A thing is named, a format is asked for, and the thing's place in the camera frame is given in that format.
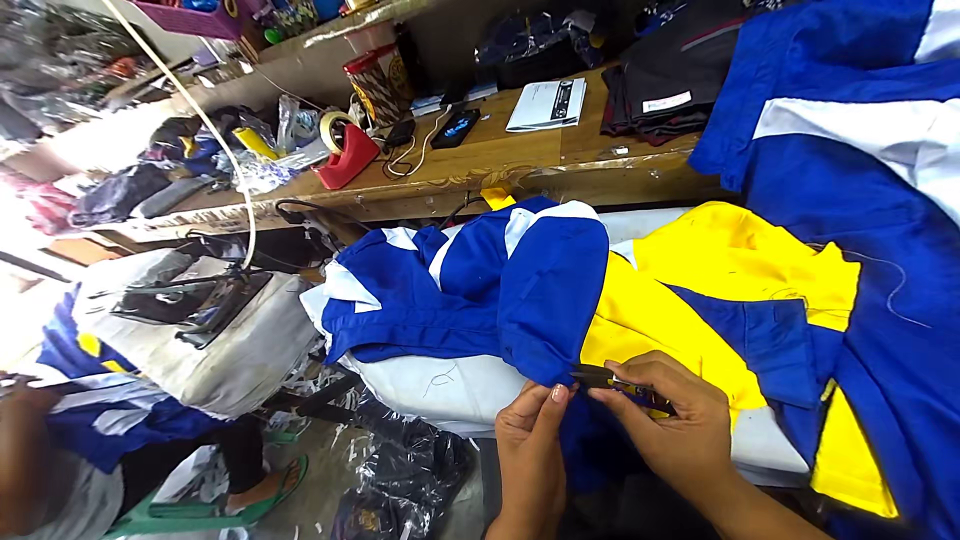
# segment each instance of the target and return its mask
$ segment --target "label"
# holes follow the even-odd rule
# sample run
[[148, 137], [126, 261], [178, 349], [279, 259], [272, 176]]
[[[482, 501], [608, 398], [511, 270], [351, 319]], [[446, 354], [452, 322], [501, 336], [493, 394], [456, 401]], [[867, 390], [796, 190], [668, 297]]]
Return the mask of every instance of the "label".
[[693, 96], [690, 95], [690, 90], [682, 94], [677, 94], [671, 97], [665, 97], [663, 99], [654, 99], [650, 101], [643, 102], [643, 112], [653, 112], [655, 110], [664, 110], [664, 109], [673, 109], [678, 105], [683, 105], [684, 103], [693, 99]]

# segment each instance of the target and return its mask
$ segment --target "black pants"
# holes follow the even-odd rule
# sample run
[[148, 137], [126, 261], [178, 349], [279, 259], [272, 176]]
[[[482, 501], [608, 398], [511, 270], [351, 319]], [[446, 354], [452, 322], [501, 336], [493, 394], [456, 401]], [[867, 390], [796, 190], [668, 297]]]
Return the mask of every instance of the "black pants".
[[229, 492], [243, 493], [266, 477], [263, 470], [263, 435], [260, 421], [251, 415], [240, 417], [226, 428], [191, 440], [147, 445], [120, 459], [123, 465], [123, 504], [118, 516], [157, 489], [182, 461], [201, 446], [220, 445], [227, 465]]

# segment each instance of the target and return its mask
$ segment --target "charging cable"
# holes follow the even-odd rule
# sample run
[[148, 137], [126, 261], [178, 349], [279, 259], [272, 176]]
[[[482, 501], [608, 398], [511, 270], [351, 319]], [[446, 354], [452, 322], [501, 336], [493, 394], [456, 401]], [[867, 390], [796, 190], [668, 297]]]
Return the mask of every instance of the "charging cable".
[[417, 172], [418, 170], [420, 170], [420, 167], [423, 166], [423, 158], [426, 157], [426, 143], [429, 142], [430, 139], [433, 137], [433, 134], [436, 133], [437, 130], [440, 129], [440, 121], [441, 121], [441, 119], [443, 119], [444, 116], [446, 116], [446, 115], [450, 112], [450, 110], [452, 110], [452, 109], [453, 109], [453, 105], [452, 105], [452, 104], [451, 104], [451, 105], [447, 105], [447, 106], [446, 106], [446, 110], [444, 110], [443, 112], [441, 112], [440, 116], [437, 116], [437, 121], [433, 124], [433, 129], [430, 130], [430, 133], [427, 134], [427, 136], [423, 139], [423, 148], [420, 150], [420, 162], [417, 163], [417, 166], [416, 166], [416, 167], [414, 167], [413, 169], [411, 169], [409, 172], [406, 172], [406, 173], [403, 173], [403, 174], [400, 174], [400, 173], [398, 173], [398, 172], [396, 172], [396, 171], [394, 170], [394, 165], [396, 165], [397, 163], [399, 163], [400, 160], [406, 158], [406, 157], [407, 157], [407, 154], [410, 154], [410, 151], [417, 147], [417, 138], [414, 137], [414, 141], [413, 141], [413, 143], [410, 145], [410, 148], [407, 148], [407, 151], [404, 152], [403, 154], [400, 154], [400, 157], [399, 157], [399, 158], [393, 160], [389, 165], [387, 165], [387, 170], [389, 170], [390, 172], [392, 172], [392, 173], [394, 173], [395, 175], [399, 176], [400, 178], [405, 177], [405, 176], [410, 176], [410, 175], [414, 174], [415, 172]]

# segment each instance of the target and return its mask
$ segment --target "white cable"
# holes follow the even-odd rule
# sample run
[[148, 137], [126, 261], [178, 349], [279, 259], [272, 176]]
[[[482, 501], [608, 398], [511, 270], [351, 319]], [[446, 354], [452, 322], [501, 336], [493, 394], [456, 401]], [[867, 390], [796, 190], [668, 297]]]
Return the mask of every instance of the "white cable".
[[252, 65], [252, 64], [251, 64], [251, 67], [253, 68], [253, 71], [256, 71], [257, 73], [259, 73], [260, 75], [262, 75], [263, 78], [266, 79], [267, 82], [270, 83], [271, 85], [273, 85], [277, 90], [280, 90], [281, 92], [287, 94], [287, 95], [290, 96], [290, 97], [295, 97], [295, 98], [301, 100], [303, 103], [309, 105], [310, 107], [312, 107], [312, 108], [314, 108], [314, 109], [316, 109], [316, 110], [319, 110], [320, 112], [323, 112], [324, 110], [327, 109], [326, 107], [321, 107], [321, 106], [319, 106], [319, 105], [316, 105], [315, 103], [311, 102], [311, 101], [308, 100], [308, 99], [301, 98], [301, 97], [299, 97], [297, 94], [291, 92], [290, 90], [284, 88], [283, 86], [278, 85], [277, 83], [274, 82], [273, 79], [271, 79], [270, 77], [267, 77], [267, 74], [264, 73], [263, 71], [261, 71], [259, 67], [255, 66], [255, 65]]
[[446, 114], [447, 114], [448, 112], [450, 112], [451, 109], [453, 109], [453, 106], [452, 106], [452, 105], [447, 105], [447, 106], [446, 106], [446, 110], [443, 111], [443, 112], [440, 114], [440, 116], [437, 116], [437, 121], [433, 124], [433, 129], [430, 130], [430, 133], [427, 134], [427, 136], [423, 139], [423, 148], [420, 150], [420, 162], [417, 163], [417, 166], [416, 166], [416, 167], [414, 167], [410, 172], [403, 173], [403, 174], [400, 174], [400, 173], [398, 173], [398, 172], [396, 172], [396, 171], [394, 170], [394, 165], [396, 165], [400, 160], [402, 160], [403, 158], [405, 158], [407, 154], [410, 154], [410, 151], [413, 150], [415, 146], [417, 146], [417, 138], [414, 137], [414, 143], [410, 145], [410, 148], [408, 148], [407, 151], [404, 152], [399, 158], [395, 159], [393, 163], [388, 164], [388, 165], [387, 165], [387, 170], [389, 170], [390, 172], [394, 173], [395, 175], [397, 175], [397, 176], [399, 176], [399, 177], [410, 176], [410, 175], [414, 174], [415, 172], [419, 171], [420, 168], [423, 166], [423, 158], [426, 157], [426, 143], [430, 140], [430, 137], [432, 137], [433, 134], [436, 133], [438, 129], [440, 129], [440, 120], [441, 120], [444, 116], [446, 116]]
[[133, 28], [130, 24], [130, 21], [123, 16], [122, 13], [117, 11], [116, 6], [113, 5], [113, 2], [110, 0], [103, 0], [104, 4], [107, 6], [107, 9], [113, 13], [113, 16], [116, 17], [120, 24], [127, 30], [127, 33], [133, 37], [133, 40], [136, 41], [137, 45], [140, 45], [140, 48], [143, 49], [143, 52], [147, 53], [147, 56], [150, 57], [150, 60], [154, 61], [156, 67], [160, 68], [160, 71], [167, 76], [170, 81], [173, 82], [174, 86], [183, 95], [183, 98], [186, 102], [193, 108], [194, 111], [200, 116], [200, 119], [203, 120], [206, 128], [210, 130], [210, 133], [213, 134], [213, 138], [217, 139], [217, 142], [220, 143], [220, 146], [223, 147], [224, 152], [227, 153], [227, 157], [230, 160], [230, 164], [233, 165], [233, 174], [237, 176], [237, 181], [240, 187], [240, 191], [243, 193], [244, 203], [247, 205], [247, 218], [250, 220], [250, 243], [247, 246], [247, 256], [243, 260], [242, 268], [247, 268], [250, 266], [250, 261], [253, 258], [253, 248], [256, 247], [256, 225], [254, 223], [253, 217], [253, 201], [250, 199], [250, 189], [247, 187], [247, 179], [244, 177], [243, 172], [240, 170], [240, 162], [237, 161], [237, 157], [233, 154], [233, 151], [230, 150], [230, 147], [227, 145], [227, 142], [224, 140], [223, 136], [220, 135], [220, 130], [213, 125], [213, 122], [206, 115], [203, 109], [200, 108], [200, 104], [197, 103], [197, 100], [193, 99], [193, 96], [190, 95], [190, 92], [186, 90], [183, 86], [183, 83], [170, 71], [170, 68], [167, 67], [167, 64], [164, 63], [160, 57], [156, 54], [153, 48], [140, 36], [140, 34]]

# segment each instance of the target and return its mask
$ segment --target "hand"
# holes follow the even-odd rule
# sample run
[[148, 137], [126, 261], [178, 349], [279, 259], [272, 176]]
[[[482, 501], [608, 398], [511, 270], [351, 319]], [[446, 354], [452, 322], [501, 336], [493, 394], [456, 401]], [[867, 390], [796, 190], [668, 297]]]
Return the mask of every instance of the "hand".
[[729, 404], [719, 388], [661, 351], [604, 365], [623, 380], [653, 386], [677, 410], [677, 416], [653, 419], [616, 390], [588, 392], [610, 408], [647, 465], [678, 493], [694, 502], [704, 486], [736, 477]]
[[[6, 372], [3, 373], [2, 379], [15, 379], [19, 376], [9, 375]], [[16, 382], [11, 387], [9, 393], [7, 394], [4, 401], [7, 401], [11, 405], [24, 405], [30, 409], [38, 412], [40, 414], [46, 414], [54, 407], [54, 405], [60, 402], [62, 396], [52, 390], [45, 390], [43, 388], [32, 388], [27, 385], [27, 382], [24, 380], [17, 379]]]
[[536, 540], [556, 536], [566, 502], [566, 474], [557, 432], [576, 391], [531, 381], [496, 415], [503, 498], [489, 540]]

